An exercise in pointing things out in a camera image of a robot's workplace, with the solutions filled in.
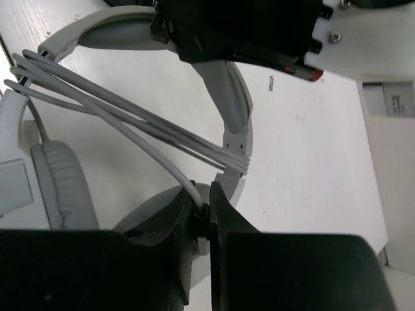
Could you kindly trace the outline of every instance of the screw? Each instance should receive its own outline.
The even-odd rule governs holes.
[[[342,39],[342,36],[338,32],[332,32],[327,38],[330,44],[337,44]]]
[[[351,6],[350,1],[348,0],[340,0],[340,3],[338,4],[338,9],[341,11],[347,10]]]

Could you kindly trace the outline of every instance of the ear cushion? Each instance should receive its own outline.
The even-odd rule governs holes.
[[[61,141],[32,147],[32,159],[52,229],[98,229],[91,194],[79,160]]]

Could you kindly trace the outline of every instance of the white table surface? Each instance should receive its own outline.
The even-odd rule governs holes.
[[[35,51],[51,33],[106,7],[101,0],[1,4],[0,32],[12,52]],[[63,64],[215,143],[222,141],[223,125],[202,80],[176,55],[78,48]],[[355,82],[325,73],[312,84],[270,69],[239,68],[254,102],[254,154],[237,209],[262,231],[355,234],[380,251],[387,235]],[[78,155],[102,228],[112,228],[140,203],[176,185],[98,118],[36,105],[49,135],[69,143]],[[154,144],[191,179],[213,180],[215,169]],[[209,280],[192,293],[188,310],[209,310]]]

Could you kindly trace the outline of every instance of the white cable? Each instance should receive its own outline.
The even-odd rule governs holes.
[[[50,87],[48,85],[48,83],[45,80],[42,80],[40,77],[34,75],[33,73],[31,73],[30,71],[24,69],[24,68],[11,68],[10,70],[14,75],[22,75],[22,76],[27,76],[29,77],[35,84],[38,84],[39,86],[42,86],[46,89],[49,89],[51,91],[54,91],[56,93],[59,93],[61,95],[62,92],[60,92],[59,90]],[[74,108],[71,103],[68,102],[64,102],[62,100],[59,100],[57,98],[54,97],[48,97],[47,95],[40,95],[37,94],[37,92],[33,92],[33,90],[25,87],[25,86],[15,86],[13,84],[13,82],[8,81],[8,86],[10,86],[11,88],[14,88],[16,91],[20,91],[20,92],[24,92],[24,93],[31,93],[36,98],[40,98],[41,100],[44,100],[46,102],[50,102],[51,104],[56,104],[57,106],[63,106],[64,108],[68,108],[68,109],[72,109]],[[158,129],[157,127],[153,126],[151,123],[148,122],[144,122],[144,121],[139,121],[135,118],[133,118],[131,115],[122,112],[121,110],[107,105],[106,103],[100,101],[97,98],[91,97],[85,93],[83,93],[83,95],[85,97],[88,97],[90,101],[94,102],[96,105],[100,106],[102,109],[105,109],[107,112],[111,113],[112,115],[114,115],[115,117],[117,117],[120,121],[122,122],[127,122],[133,126],[135,126],[136,128],[142,130],[145,133],[148,133],[149,135],[152,136],[157,136],[159,138],[162,138],[164,141],[170,141],[173,144],[180,144],[186,148],[189,148],[191,150],[194,150],[195,152],[197,152],[198,154],[203,155],[204,157],[210,158],[212,159],[214,162],[218,162],[221,165],[224,166],[228,166],[228,167],[232,167],[235,170],[245,174],[247,172],[248,167],[246,165],[243,165],[242,163],[234,160],[234,159],[230,159],[229,157],[220,155],[218,153],[215,153],[213,150],[209,149],[208,147],[202,145],[202,144],[198,144],[197,142],[191,140],[190,138],[186,137],[186,136],[181,136],[180,138],[177,138],[173,135],[171,135],[170,133],[167,132],[163,132],[162,130]]]
[[[120,97],[116,95],[115,93],[112,93],[111,91],[108,91],[107,89],[104,89],[103,87],[98,86],[97,84],[94,84],[88,79],[85,79],[84,77],[70,71],[69,69],[66,69],[65,67],[62,67],[61,65],[57,63],[52,62],[49,59],[44,58],[43,56],[40,56],[39,54],[35,52],[24,50],[23,55],[26,58],[33,60],[33,63],[36,66],[38,66],[40,69],[43,69],[44,71],[52,73],[58,78],[61,78],[62,80],[69,82],[70,84],[78,87],[79,89],[82,89],[92,94],[95,97],[98,97],[114,106],[117,106],[118,108],[124,109],[130,113],[133,113],[134,115],[137,115],[138,117],[142,119],[145,119],[151,122],[153,125],[159,127],[161,130],[165,132],[172,133],[173,135],[177,135],[181,139],[184,139],[183,136],[186,136],[190,139],[197,141],[198,143],[201,143],[207,146],[208,148],[220,154],[224,154],[228,156],[229,158],[232,158],[236,161],[240,161],[244,165],[249,164],[249,160],[250,160],[249,157],[223,149],[222,147],[219,147],[195,135],[194,133],[191,133],[190,131],[187,131],[139,106],[136,106],[135,104],[133,104],[132,102],[129,102],[125,98]]]
[[[189,193],[190,197],[192,197],[193,201],[195,202],[196,210],[198,213],[202,214],[204,212],[204,206],[202,197],[200,196],[199,192],[197,191],[196,187],[190,182],[190,180],[183,174],[178,167],[176,167],[173,163],[171,163],[163,154],[161,154],[158,150],[156,150],[151,144],[146,142],[146,140],[142,139],[138,136],[133,130],[129,127],[125,126],[123,123],[119,122],[117,118],[109,114],[107,111],[96,105],[96,103],[92,102],[88,98],[84,96],[82,92],[79,90],[67,85],[63,81],[49,75],[45,71],[41,70],[39,67],[36,67],[32,62],[25,59],[24,57],[13,54],[13,58],[18,62],[18,64],[22,65],[35,75],[39,76],[40,78],[47,81],[52,87],[59,89],[62,91],[67,97],[71,97],[81,103],[85,108],[94,112],[94,114],[98,115],[104,121],[106,121],[109,125],[113,126],[116,130],[121,132],[124,136],[129,138],[133,143],[138,145],[142,148],[149,156],[155,159],[163,168],[165,168],[182,187]]]
[[[54,98],[52,96],[40,93],[38,91],[35,91],[33,89],[30,89],[28,87],[22,86],[21,84],[18,84],[14,81],[11,80],[5,80],[5,85],[14,89],[15,91],[20,92],[21,94],[24,94],[26,96],[30,96],[30,97],[34,97],[37,99],[40,99],[44,102],[48,102],[50,104],[53,104],[55,106],[61,107],[61,108],[65,108],[65,109],[69,109],[72,111],[77,111],[77,112],[81,112],[81,113],[86,113],[88,115],[94,115],[96,116],[92,111],[88,110],[87,108],[85,108],[84,106],[80,106],[80,105],[76,105],[76,104],[72,104],[70,102],[66,102],[64,100],[60,100],[58,98]],[[189,154],[190,156],[193,156],[219,170],[224,170],[224,166],[223,163],[217,164],[216,161],[214,160],[209,160],[208,158],[204,157],[203,155],[199,155],[196,152],[193,152],[192,150],[186,148],[186,146],[182,146],[180,144],[180,142],[175,141],[174,139],[172,139],[172,137],[168,137],[167,135],[164,134],[164,132],[158,131],[157,129],[149,129],[146,126],[148,126],[149,124],[147,124],[145,121],[141,121],[141,120],[137,120],[133,117],[131,117],[130,115],[125,114],[125,116],[119,116],[117,113],[111,112],[109,110],[107,110],[109,113],[111,113],[114,117],[117,117],[121,122],[127,123],[131,126],[134,126],[135,128],[138,128],[139,130],[145,132],[146,134],[160,140],[163,141],[164,143],[175,147],[176,149],[179,149],[180,151],[183,151],[187,154]]]
[[[37,61],[31,61],[34,65],[42,65],[40,62]],[[49,65],[44,65],[43,69],[50,69]],[[30,71],[24,69],[24,68],[20,68],[20,67],[15,67],[15,68],[11,68],[10,70],[13,74],[15,75],[23,75],[23,76],[27,76],[29,77],[31,80],[33,80],[36,84],[38,84],[39,86],[42,86],[46,89],[49,89],[51,91],[54,91],[55,93],[59,93],[62,95],[62,92],[59,92],[59,90],[54,89],[53,87],[51,87],[50,85],[48,85],[48,83],[45,80],[42,80],[40,77],[34,75],[33,73],[31,73]],[[120,117],[121,120],[123,120],[123,116],[125,117],[130,117],[130,115],[123,113],[122,111],[107,105],[106,103],[100,101],[99,99],[95,98],[95,97],[91,97],[85,93],[83,93],[84,96],[88,97],[91,101],[93,101],[94,103],[96,103],[98,106],[102,107],[103,109],[105,109],[106,111],[110,112],[111,114],[113,113],[117,113],[117,117]],[[206,156],[220,164],[223,164],[225,166],[229,166],[231,168],[234,168],[235,170],[246,174],[248,171],[248,164],[244,163],[243,161],[239,161],[236,160],[232,157],[228,157],[224,154],[219,154],[217,152],[215,152],[214,150],[202,145],[201,143],[194,141],[193,139],[190,139],[188,136],[179,133],[178,135],[173,135],[173,133],[171,132],[166,132],[163,131],[160,128],[157,128],[156,126],[154,126],[151,122],[148,123],[147,125],[147,130],[144,130],[142,128],[140,128],[137,125],[137,128],[139,128],[140,130],[143,130],[144,132],[148,132],[150,130],[152,131],[156,131],[155,135],[157,136],[161,136],[161,134],[159,134],[160,132],[164,133],[164,139],[170,140],[174,143],[179,143],[184,145],[187,148],[190,148],[196,152],[198,152],[199,154],[202,154],[203,156]]]

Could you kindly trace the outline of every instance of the headphones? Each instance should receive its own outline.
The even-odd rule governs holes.
[[[24,78],[21,78],[20,84],[5,82],[15,91],[7,90],[0,101],[0,145],[7,146],[0,149],[1,229],[99,228],[79,160],[68,144],[42,137],[43,125],[39,119],[36,120],[36,109],[29,98],[36,97],[33,94],[38,92],[31,93],[27,86],[30,82],[35,83],[34,74],[37,71],[32,69],[33,66],[53,70],[50,63],[58,63],[78,45],[95,49],[167,49],[174,52],[173,42],[164,45],[152,40],[150,24],[154,14],[154,8],[147,6],[117,6],[101,10],[75,21],[47,38],[38,47],[37,56],[33,52],[24,52],[25,62],[21,56],[15,57],[20,68],[17,67],[12,72]],[[215,149],[214,153],[229,155],[227,159],[230,160],[225,161],[224,171],[217,174],[215,181],[220,182],[230,203],[236,205],[244,186],[245,173],[235,169],[235,163],[231,160],[249,159],[252,154],[252,100],[234,63],[197,63],[193,64],[193,68],[202,77],[224,122],[223,147]],[[24,79],[29,81],[22,86]],[[45,86],[46,83],[39,79],[37,84]],[[46,88],[57,91],[52,85]],[[25,118],[26,106],[32,108],[30,110],[36,124]],[[86,106],[79,106],[77,109],[94,114]],[[38,130],[42,137],[41,143],[38,142]],[[202,201],[209,203],[210,186],[196,184],[195,187]],[[144,222],[166,206],[180,189],[181,186],[177,186],[155,195],[123,218],[114,230],[124,233]],[[200,276],[192,275],[193,284],[209,273],[209,261],[206,262],[205,259],[200,265],[205,267],[204,272]],[[200,267],[197,268],[200,265],[194,262],[196,269],[200,270]]]

